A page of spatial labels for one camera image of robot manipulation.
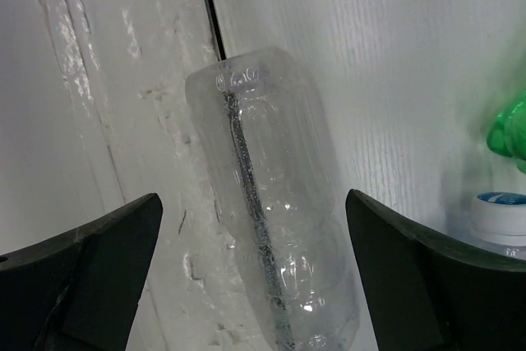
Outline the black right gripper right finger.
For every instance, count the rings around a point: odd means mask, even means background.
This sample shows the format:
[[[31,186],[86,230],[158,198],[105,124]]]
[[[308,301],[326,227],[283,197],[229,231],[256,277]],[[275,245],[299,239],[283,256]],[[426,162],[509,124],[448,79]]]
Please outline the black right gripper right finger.
[[[345,210],[380,350],[523,350],[525,263],[456,240],[359,190]]]

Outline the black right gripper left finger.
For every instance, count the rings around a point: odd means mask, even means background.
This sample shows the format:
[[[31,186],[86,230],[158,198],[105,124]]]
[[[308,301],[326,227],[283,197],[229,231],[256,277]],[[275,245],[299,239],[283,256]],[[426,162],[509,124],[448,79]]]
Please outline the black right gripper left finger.
[[[3,350],[124,350],[163,215],[146,194],[1,256]]]

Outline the clear crushed label-less bottle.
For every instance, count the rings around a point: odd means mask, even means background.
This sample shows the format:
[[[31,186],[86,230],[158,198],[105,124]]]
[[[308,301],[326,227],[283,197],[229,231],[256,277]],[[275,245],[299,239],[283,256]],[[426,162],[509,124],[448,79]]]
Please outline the clear crushed label-less bottle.
[[[359,310],[334,151],[315,80],[281,48],[185,82],[221,224],[275,350],[348,350]]]

